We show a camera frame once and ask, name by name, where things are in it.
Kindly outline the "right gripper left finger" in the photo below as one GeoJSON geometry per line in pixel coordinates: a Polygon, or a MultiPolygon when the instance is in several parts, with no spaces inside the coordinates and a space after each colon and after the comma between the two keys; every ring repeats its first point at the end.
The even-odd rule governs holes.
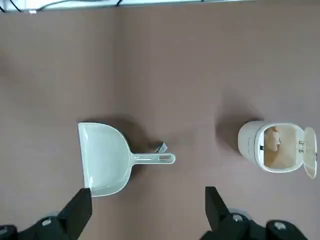
{"type": "Polygon", "coordinates": [[[49,215],[27,229],[13,224],[0,226],[2,240],[77,240],[92,216],[92,195],[81,188],[57,214],[49,215]]]}

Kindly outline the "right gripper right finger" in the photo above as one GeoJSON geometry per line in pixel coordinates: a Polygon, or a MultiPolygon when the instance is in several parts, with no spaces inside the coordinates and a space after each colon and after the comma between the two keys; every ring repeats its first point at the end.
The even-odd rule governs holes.
{"type": "Polygon", "coordinates": [[[306,240],[292,223],[280,219],[257,224],[244,214],[230,212],[214,186],[205,188],[205,214],[211,230],[202,240],[306,240]]]}

